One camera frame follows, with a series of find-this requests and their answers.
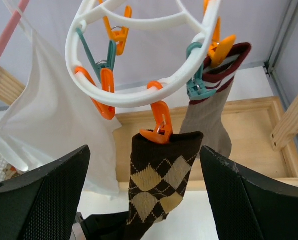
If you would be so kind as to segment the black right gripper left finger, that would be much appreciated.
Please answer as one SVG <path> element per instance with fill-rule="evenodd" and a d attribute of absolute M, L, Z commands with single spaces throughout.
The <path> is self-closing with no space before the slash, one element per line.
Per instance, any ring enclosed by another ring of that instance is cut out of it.
<path fill-rule="evenodd" d="M 89 159 L 84 145 L 0 182 L 0 240 L 68 240 Z"/>

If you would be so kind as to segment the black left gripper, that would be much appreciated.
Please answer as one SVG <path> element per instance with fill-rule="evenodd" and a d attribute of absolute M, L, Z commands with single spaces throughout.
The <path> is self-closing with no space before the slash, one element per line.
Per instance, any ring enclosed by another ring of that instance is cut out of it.
<path fill-rule="evenodd" d="M 92 214 L 83 219 L 80 212 L 75 216 L 76 240 L 122 240 L 128 213 L 117 212 Z"/>

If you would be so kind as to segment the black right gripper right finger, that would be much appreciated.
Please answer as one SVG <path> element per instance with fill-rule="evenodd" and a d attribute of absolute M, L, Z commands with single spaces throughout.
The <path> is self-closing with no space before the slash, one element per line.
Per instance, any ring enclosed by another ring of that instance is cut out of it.
<path fill-rule="evenodd" d="M 220 240 L 298 240 L 298 187 L 203 146 L 203 177 Z"/>

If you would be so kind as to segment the brown argyle sock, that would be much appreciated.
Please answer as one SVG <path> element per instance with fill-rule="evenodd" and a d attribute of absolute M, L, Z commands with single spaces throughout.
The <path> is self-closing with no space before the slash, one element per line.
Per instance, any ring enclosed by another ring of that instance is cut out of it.
<path fill-rule="evenodd" d="M 182 202 L 202 139 L 199 131 L 172 134 L 166 144 L 132 137 L 125 240 L 141 239 Z"/>

